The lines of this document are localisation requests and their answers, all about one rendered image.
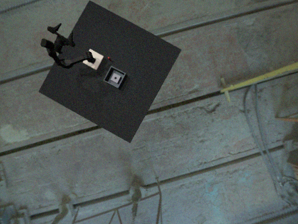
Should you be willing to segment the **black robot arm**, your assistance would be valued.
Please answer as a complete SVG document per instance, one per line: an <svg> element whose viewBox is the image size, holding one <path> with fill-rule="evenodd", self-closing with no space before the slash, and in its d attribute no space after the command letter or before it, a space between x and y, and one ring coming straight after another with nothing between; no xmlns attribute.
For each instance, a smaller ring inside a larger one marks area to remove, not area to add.
<svg viewBox="0 0 298 224"><path fill-rule="evenodd" d="M58 54L62 54L61 49L62 47L56 45L55 43L53 44L53 42L46 40L46 39L42 39L41 40L41 44L42 47L46 47L47 53L49 54L49 56L51 58L53 58L56 62L57 65L60 65L63 68L71 68L74 64L82 62L87 60L89 63L95 63L96 59L93 58L92 53L90 51L86 51L85 53L83 53L82 56L80 57L76 57L72 60L69 59L59 59L57 57L57 53ZM57 52L57 53L56 53ZM63 61L63 64L61 63L61 61Z"/></svg>

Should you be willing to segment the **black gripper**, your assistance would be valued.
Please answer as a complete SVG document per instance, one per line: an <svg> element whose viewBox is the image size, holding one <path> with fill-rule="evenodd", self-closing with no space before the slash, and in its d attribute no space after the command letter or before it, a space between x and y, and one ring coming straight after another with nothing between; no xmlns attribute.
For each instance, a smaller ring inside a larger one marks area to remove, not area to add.
<svg viewBox="0 0 298 224"><path fill-rule="evenodd" d="M58 34L56 31L58 31L59 27L61 26L61 23L58 24L57 26L55 27L51 27L51 26L48 26L47 27L47 30L50 31L51 33L53 34L56 34L57 35L57 38L55 40L55 44L60 46L60 47L63 47L65 41L68 43L68 45L70 45L71 47L75 47L76 44L74 44L73 42L73 32L71 32L70 34L70 37L69 37L69 40L67 40L64 36Z"/></svg>

